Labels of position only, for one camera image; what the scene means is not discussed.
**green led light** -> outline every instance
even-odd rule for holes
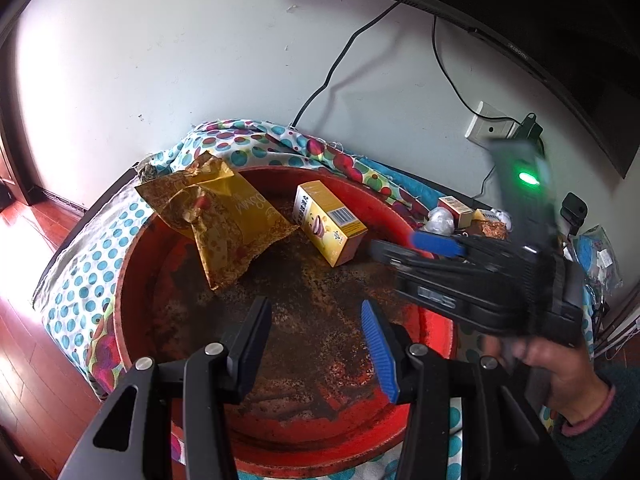
[[[518,175],[518,177],[520,178],[521,181],[526,182],[527,184],[530,184],[531,186],[539,186],[540,185],[540,181],[538,179],[536,179],[532,174],[526,173],[525,171],[520,173]]]

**plastic bag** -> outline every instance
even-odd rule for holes
[[[429,211],[429,221],[422,228],[423,231],[437,235],[451,236],[456,227],[453,223],[451,211],[444,207],[436,207]]]
[[[599,289],[601,303],[614,289],[622,286],[618,260],[604,229],[596,225],[587,232],[572,238],[578,261],[587,273],[592,285]]]
[[[136,190],[169,227],[195,240],[211,290],[233,283],[251,260],[298,228],[208,152]]]

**gold snack bag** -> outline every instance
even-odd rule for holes
[[[212,290],[234,282],[251,260],[297,228],[208,152],[136,190],[169,227],[195,240]]]

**metal screw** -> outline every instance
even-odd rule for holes
[[[149,370],[154,364],[151,357],[141,357],[136,361],[136,370]]]
[[[414,343],[409,346],[409,354],[414,356],[426,355],[428,351],[429,349],[425,345],[422,345],[420,343]]]
[[[204,353],[207,355],[218,355],[225,349],[220,343],[209,343],[204,347]]]
[[[498,361],[495,360],[495,357],[491,357],[490,355],[483,355],[480,358],[480,366],[485,370],[493,370],[497,367]]]

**white wall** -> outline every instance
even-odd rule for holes
[[[18,29],[18,86],[36,179],[89,206],[190,124],[288,124],[354,30],[388,0],[33,0]],[[299,128],[461,191],[490,168],[431,51],[432,18],[399,6],[360,36]],[[438,49],[472,106],[538,115],[558,197],[587,202],[628,284],[640,275],[640,162],[619,179],[577,120],[492,48],[438,22]],[[497,203],[489,185],[485,200]]]

